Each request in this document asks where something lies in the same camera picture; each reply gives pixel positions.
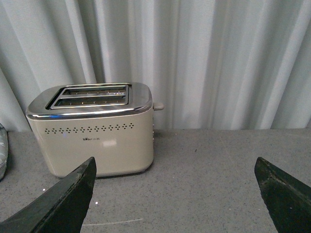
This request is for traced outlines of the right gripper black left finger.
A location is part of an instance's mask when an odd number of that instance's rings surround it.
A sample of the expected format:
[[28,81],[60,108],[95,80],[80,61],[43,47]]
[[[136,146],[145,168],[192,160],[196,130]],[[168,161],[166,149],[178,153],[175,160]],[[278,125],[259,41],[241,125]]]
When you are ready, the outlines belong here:
[[0,224],[2,233],[78,233],[89,209],[96,177],[90,157],[28,206]]

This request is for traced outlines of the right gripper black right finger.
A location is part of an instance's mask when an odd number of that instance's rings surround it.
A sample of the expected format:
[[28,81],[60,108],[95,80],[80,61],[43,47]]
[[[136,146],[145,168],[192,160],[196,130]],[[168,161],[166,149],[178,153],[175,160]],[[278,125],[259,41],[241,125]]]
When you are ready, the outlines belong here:
[[311,231],[311,188],[262,157],[254,167],[261,197],[279,233]]

